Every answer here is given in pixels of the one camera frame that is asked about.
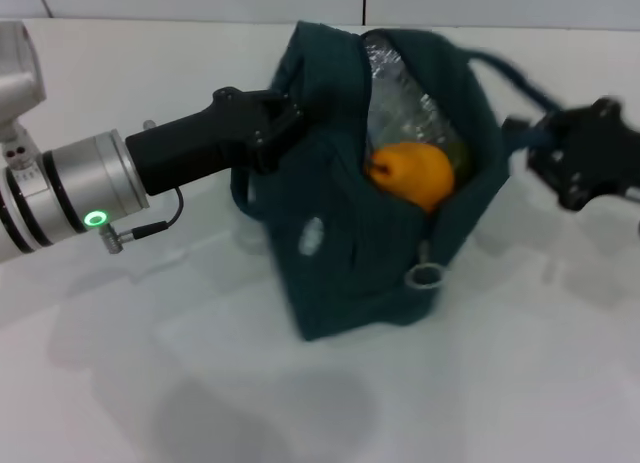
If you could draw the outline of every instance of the teal bag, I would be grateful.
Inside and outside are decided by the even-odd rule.
[[[306,340],[375,322],[407,325],[433,309],[436,285],[405,282],[418,249],[428,242],[423,261],[449,265],[507,180],[512,150],[528,144],[505,139],[470,59],[494,66],[545,111],[558,109],[491,55],[427,31],[374,31],[469,145],[475,172],[432,215],[378,190],[364,173],[371,68],[363,39],[299,23],[272,88],[304,109],[309,129],[275,173],[234,168],[231,190],[238,207],[264,225]]]

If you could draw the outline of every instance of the white surface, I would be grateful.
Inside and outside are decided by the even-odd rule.
[[[24,123],[44,148],[262,88],[292,31],[28,27],[49,99]],[[624,95],[640,123],[640,34],[445,33],[508,53],[567,103]],[[532,113],[481,76],[501,114]],[[640,208],[563,213],[514,165],[439,310],[408,328],[300,342],[228,173],[189,185],[180,223],[119,256],[88,234],[0,266],[3,461],[637,462]],[[174,208],[160,196],[131,220]]]
[[[0,18],[46,17],[40,0],[0,0]]]
[[[359,24],[362,0],[47,0],[60,18]]]
[[[367,24],[640,29],[638,0],[367,0]]]

